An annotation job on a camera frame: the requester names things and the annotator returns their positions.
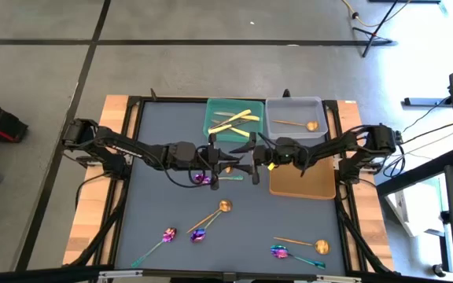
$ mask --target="green tray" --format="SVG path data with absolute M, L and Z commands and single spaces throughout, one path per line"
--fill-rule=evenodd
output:
M 205 120 L 203 132 L 206 138 L 209 137 L 208 128 L 215 125 L 212 120 L 224 121 L 228 119 L 228 116 L 220 116 L 214 114 L 214 112 L 229 112 L 233 114 L 240 113 L 246 109 L 251 109 L 252 116 L 258 116 L 259 122 L 250 121 L 236 126 L 239 130 L 249 132 L 260 132 L 263 133 L 263 115 L 264 106 L 259 101 L 245 101 L 236 99 L 221 99 L 221 98 L 209 98 L 207 104 L 207 110 L 205 111 Z M 248 138 L 237 134 L 232 130 L 223 130 L 216 134 L 216 141 L 218 142 L 247 142 Z

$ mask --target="gold spoon head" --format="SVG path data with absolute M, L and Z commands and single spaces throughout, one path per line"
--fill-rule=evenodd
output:
M 232 202 L 229 200 L 221 200 L 219 202 L 219 210 L 223 212 L 229 212 L 232 210 Z
M 307 123 L 307 130 L 309 131 L 315 131 L 319 127 L 318 121 L 311 121 Z
M 314 244 L 315 251 L 320 255 L 327 255 L 330 253 L 330 244 L 326 240 L 318 240 Z

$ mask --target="wooden platform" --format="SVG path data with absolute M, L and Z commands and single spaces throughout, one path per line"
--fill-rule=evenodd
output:
M 125 117 L 127 107 L 127 100 L 127 95 L 108 95 L 106 97 L 99 125 L 109 127 L 118 133 L 121 132 L 123 118 Z M 354 101 L 338 101 L 338 108 L 343 131 L 361 124 L 358 105 Z M 336 133 L 334 130 L 335 126 L 333 124 L 333 116 L 331 115 L 331 112 L 328 112 L 330 122 L 328 128 L 330 129 L 330 133 L 333 138 L 336 136 Z M 127 132 L 127 136 L 131 138 L 134 132 L 135 119 L 136 113 L 133 111 L 131 113 L 131 122 L 129 123 Z M 89 167 L 87 169 L 85 179 L 101 173 L 102 168 L 100 166 Z M 369 174 L 361 174 L 360 178 L 372 182 L 374 181 L 373 176 Z M 70 263 L 75 260 L 98 232 L 105 207 L 108 186 L 108 178 L 99 178 L 95 181 L 87 183 L 83 187 L 75 218 L 72 223 L 71 233 L 69 235 L 68 246 L 64 254 L 63 263 Z M 117 192 L 120 191 L 121 186 L 122 182 L 117 182 Z M 353 188 L 361 234 L 374 251 L 375 255 L 377 255 L 389 269 L 394 270 L 391 251 L 389 249 L 389 240 L 385 231 L 377 191 L 372 185 L 365 182 L 354 185 Z M 114 204 L 117 202 L 117 197 L 115 197 L 113 202 Z M 348 209 L 346 201 L 344 202 L 344 205 L 346 209 Z M 111 239 L 112 231 L 110 231 L 105 239 L 101 263 L 108 262 Z M 348 234 L 348 242 L 353 270 L 359 270 L 357 251 L 355 245 L 353 244 L 354 240 L 350 234 Z

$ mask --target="gray floor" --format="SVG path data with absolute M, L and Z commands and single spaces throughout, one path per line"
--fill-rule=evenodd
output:
M 161 96 L 205 97 L 278 97 L 289 88 L 293 96 L 356 100 L 364 123 L 400 129 L 426 110 L 403 109 L 403 97 L 447 96 L 453 1 L 444 3 L 446 9 L 409 5 L 381 30 L 399 45 L 373 48 L 365 59 L 355 47 L 99 46 L 76 116 L 98 119 L 106 94 L 148 95 L 150 87 Z M 351 4 L 371 23 L 389 8 L 367 0 Z M 0 0 L 0 38 L 90 39 L 101 6 L 101 0 Z M 364 39 L 351 26 L 340 0 L 119 0 L 112 1 L 101 38 Z M 86 51 L 0 46 L 0 105 L 30 125 L 22 143 L 0 144 L 6 176 L 0 184 L 0 271 L 12 266 Z M 436 114 L 452 115 L 445 109 Z M 427 119 L 407 134 L 432 126 Z M 424 161 L 411 160 L 411 166 Z M 30 268 L 61 264 L 83 174 L 63 160 Z M 408 238 L 396 220 L 385 222 L 396 269 L 432 277 L 424 269 L 440 261 L 437 239 Z

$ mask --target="gold spoon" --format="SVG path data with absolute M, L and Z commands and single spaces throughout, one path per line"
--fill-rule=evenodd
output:
M 229 201 L 229 200 L 221 200 L 219 202 L 219 208 L 214 211 L 213 213 L 210 214 L 210 216 L 202 219 L 199 223 L 195 224 L 195 226 L 191 227 L 187 233 L 195 230 L 197 227 L 199 227 L 200 225 L 202 225 L 202 223 L 208 221 L 212 216 L 214 216 L 216 213 L 219 215 L 221 212 L 229 212 L 232 210 L 232 202 Z
M 306 127 L 307 130 L 309 130 L 309 131 L 315 131 L 319 128 L 318 121 L 310 121 L 309 123 L 306 123 L 306 124 L 294 123 L 294 122 L 282 121 L 282 120 L 272 120 L 272 122 L 284 123 L 284 124 L 293 125 L 293 126 L 302 126 L 302 127 Z
M 280 240 L 280 241 L 287 241 L 289 243 L 294 243 L 294 244 L 304 244 L 307 246 L 314 246 L 315 251 L 320 254 L 320 255 L 327 255 L 330 253 L 330 243 L 328 243 L 327 240 L 317 240 L 314 244 L 306 243 L 303 241 L 296 241 L 296 240 L 291 240 L 291 239 L 286 239 L 286 238 L 281 238 L 281 237 L 274 237 L 275 240 Z

